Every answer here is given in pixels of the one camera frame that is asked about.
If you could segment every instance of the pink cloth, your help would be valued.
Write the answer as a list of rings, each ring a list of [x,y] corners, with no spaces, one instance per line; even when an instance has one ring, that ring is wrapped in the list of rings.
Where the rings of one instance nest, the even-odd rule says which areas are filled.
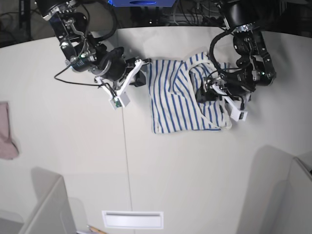
[[[7,102],[0,102],[0,158],[14,159],[18,155],[10,134],[9,105]]]

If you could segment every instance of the white plastic panel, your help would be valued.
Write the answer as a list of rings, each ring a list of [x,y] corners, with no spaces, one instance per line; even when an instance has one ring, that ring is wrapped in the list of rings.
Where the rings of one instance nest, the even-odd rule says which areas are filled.
[[[111,212],[103,211],[106,228],[163,229],[163,212]]]

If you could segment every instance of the blue striped shirt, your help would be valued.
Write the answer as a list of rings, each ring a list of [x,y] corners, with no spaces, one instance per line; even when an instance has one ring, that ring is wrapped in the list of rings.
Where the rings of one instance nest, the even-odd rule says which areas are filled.
[[[231,128],[224,100],[197,103],[195,98],[204,78],[214,70],[204,52],[186,61],[153,60],[147,69],[147,84],[154,133]]]

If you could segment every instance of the white table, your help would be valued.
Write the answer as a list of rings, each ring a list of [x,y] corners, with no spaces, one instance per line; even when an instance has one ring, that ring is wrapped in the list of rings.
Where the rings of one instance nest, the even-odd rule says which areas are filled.
[[[207,49],[219,32],[122,29],[116,41],[128,57],[183,59]],[[278,77],[257,89],[246,122],[220,133],[164,136],[152,134],[146,87],[130,88],[131,103],[114,112],[103,92],[54,81],[64,66],[56,39],[0,50],[0,100],[10,101],[21,148],[19,159],[0,161],[0,176],[17,178],[35,166],[64,175],[68,195],[102,229],[101,210],[133,210],[164,211],[162,234],[261,233],[270,225],[269,204],[283,189],[277,187],[287,179],[291,158],[312,152],[312,40],[276,33],[265,39]],[[217,44],[216,55],[236,61],[231,37]],[[93,79],[89,73],[66,75]],[[143,233],[154,231],[136,231]]]

